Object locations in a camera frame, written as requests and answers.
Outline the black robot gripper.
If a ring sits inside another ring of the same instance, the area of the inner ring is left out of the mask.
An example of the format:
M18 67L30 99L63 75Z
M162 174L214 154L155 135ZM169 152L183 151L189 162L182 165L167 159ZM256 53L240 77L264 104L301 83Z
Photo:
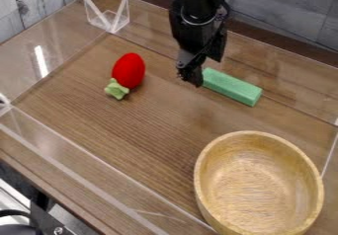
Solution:
M171 34L179 45L177 71L182 81L195 87L203 84L202 64L206 58L221 61L228 42L226 20L230 7L223 3L214 17L201 23L183 16L183 0L174 0L169 10Z

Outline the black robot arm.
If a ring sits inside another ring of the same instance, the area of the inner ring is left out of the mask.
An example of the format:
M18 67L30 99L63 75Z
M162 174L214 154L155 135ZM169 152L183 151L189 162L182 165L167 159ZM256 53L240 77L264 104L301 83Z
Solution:
M228 42L230 5L226 0L174 0L169 9L171 34L179 45L179 78L201 87L207 58L221 61Z

